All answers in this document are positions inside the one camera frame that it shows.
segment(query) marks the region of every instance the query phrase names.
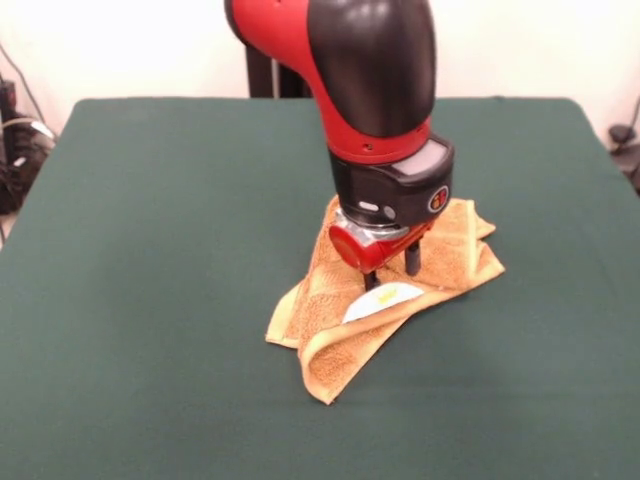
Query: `green table surface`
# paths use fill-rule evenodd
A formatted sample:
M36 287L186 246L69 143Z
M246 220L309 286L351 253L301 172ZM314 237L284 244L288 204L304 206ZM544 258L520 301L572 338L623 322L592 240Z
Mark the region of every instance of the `green table surface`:
M506 273L331 407L267 344L333 195L310 100L75 108L0 252L7 480L640 475L640 203L568 100L446 99Z

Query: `towel fold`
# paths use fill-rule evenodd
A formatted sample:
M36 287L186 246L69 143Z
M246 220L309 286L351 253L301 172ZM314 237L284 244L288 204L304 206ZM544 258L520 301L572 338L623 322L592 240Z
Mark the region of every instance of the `towel fold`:
M309 393L330 405L380 347L411 316L457 297L504 273L482 241L496 230L478 216L473 200L454 198L422 238L420 272L410 277L404 255L378 270L382 284L403 282L424 291L364 318L342 323L349 306L365 293L360 272L333 248L328 228L338 207L329 203L308 274L278 303L266 341L296 349Z

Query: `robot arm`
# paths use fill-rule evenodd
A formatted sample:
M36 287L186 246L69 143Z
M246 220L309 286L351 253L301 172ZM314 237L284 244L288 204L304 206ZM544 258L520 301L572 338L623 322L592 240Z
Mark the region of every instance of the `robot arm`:
M329 149L392 163L429 137L435 40L424 0L225 0L236 36L302 76Z
M375 270L419 240L450 198L453 146L431 132L436 52L428 0L225 0L235 35L302 76L322 117L342 259Z

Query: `robot logo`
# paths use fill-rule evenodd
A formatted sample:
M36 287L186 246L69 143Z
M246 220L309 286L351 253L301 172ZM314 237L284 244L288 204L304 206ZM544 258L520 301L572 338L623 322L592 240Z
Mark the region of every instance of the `robot logo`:
M449 187L446 185L440 187L436 193L433 194L431 200L429 200L429 211L432 213L438 213L447 204L449 199Z

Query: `white wall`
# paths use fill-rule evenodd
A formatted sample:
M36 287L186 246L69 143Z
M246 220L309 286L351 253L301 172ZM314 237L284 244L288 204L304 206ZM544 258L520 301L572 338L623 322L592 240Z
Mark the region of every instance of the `white wall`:
M246 97L243 47L222 4L0 0L0 41L61 130L86 97ZM431 4L440 96L568 96L603 140L630 117L640 94L638 0ZM4 60L0 68L9 76ZM24 95L22 107L33 112Z

